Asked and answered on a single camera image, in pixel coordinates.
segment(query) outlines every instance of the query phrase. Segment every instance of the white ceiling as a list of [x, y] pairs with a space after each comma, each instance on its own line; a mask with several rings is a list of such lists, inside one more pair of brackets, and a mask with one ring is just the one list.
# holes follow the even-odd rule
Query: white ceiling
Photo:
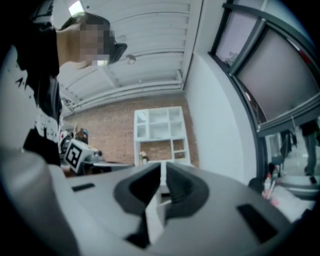
[[[53, 25], [60, 28], [76, 0], [55, 0]], [[63, 114], [108, 102], [178, 92], [185, 82], [196, 40], [202, 0], [82, 0], [85, 11], [110, 21], [122, 58], [105, 67], [60, 68]], [[136, 63], [127, 64], [132, 54]]]

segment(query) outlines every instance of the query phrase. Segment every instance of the window frame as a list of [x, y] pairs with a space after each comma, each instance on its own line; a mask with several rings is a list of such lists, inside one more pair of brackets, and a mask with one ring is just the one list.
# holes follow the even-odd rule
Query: window frame
[[[242, 84], [242, 82], [237, 78], [237, 74], [241, 71], [241, 68], [243, 68], [250, 60], [251, 56], [259, 47], [260, 42], [263, 40], [264, 35], [268, 30], [273, 30], [274, 32], [276, 32], [278, 35], [284, 38], [288, 45], [290, 45], [291, 47], [295, 48], [294, 45], [289, 42], [289, 40], [296, 43], [297, 46], [302, 49], [303, 53], [312, 63], [313, 68], [310, 68], [308, 66], [308, 69], [312, 73], [318, 87], [320, 88], [320, 62], [318, 59], [319, 55], [314, 45], [298, 30], [296, 30], [285, 21], [262, 10], [244, 5], [233, 4], [233, 2], [234, 0], [227, 0], [226, 3], [222, 4], [222, 8], [224, 8], [224, 11], [222, 14], [221, 22], [215, 40], [212, 44], [211, 51], [208, 52], [208, 54], [227, 75], [246, 110], [253, 132], [254, 144], [256, 149], [256, 174], [258, 178], [264, 178], [268, 172], [268, 156], [265, 137], [290, 129], [293, 126], [302, 125], [310, 120], [318, 118], [318, 115], [320, 113], [320, 92], [308, 101], [297, 106], [296, 108], [283, 113], [282, 115], [274, 119], [267, 120], [266, 122], [259, 124], [251, 103], [246, 96], [246, 92], [242, 88], [242, 86], [245, 86], [245, 84]], [[216, 55], [216, 52], [219, 43], [224, 35], [232, 12], [241, 12], [251, 16], [255, 16], [257, 17], [257, 21], [237, 58], [235, 59], [231, 67], [228, 67]]]

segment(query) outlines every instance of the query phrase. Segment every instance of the brick wall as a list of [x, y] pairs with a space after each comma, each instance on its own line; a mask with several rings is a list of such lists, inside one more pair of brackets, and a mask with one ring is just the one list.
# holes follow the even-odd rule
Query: brick wall
[[[77, 122], [79, 129], [87, 129], [89, 133], [89, 144], [101, 150], [106, 160], [134, 164], [135, 110], [174, 106], [182, 107], [191, 163], [199, 167], [198, 149], [193, 132], [193, 123], [188, 102], [184, 94], [170, 94], [118, 101], [74, 114], [66, 118], [66, 120], [69, 122]], [[165, 142], [160, 144], [150, 143], [143, 147], [144, 151], [150, 152], [150, 158], [168, 159], [168, 151], [165, 149], [168, 147]]]

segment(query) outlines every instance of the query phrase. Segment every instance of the white cube shelving unit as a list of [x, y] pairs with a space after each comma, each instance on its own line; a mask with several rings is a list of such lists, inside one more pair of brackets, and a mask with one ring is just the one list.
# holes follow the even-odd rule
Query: white cube shelving unit
[[[171, 158], [152, 159], [149, 163], [191, 163], [182, 107], [141, 109], [134, 112], [134, 164], [139, 165], [141, 143], [160, 141], [170, 141]], [[178, 141], [183, 148], [176, 147]]]

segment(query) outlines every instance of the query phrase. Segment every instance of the white graphic print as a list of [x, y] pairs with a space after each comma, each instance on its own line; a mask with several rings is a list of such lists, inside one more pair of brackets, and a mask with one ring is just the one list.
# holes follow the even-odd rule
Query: white graphic print
[[58, 142], [58, 123], [37, 107], [34, 90], [26, 85], [28, 73], [21, 70], [18, 53], [11, 46], [0, 69], [0, 146], [22, 148], [31, 129]]

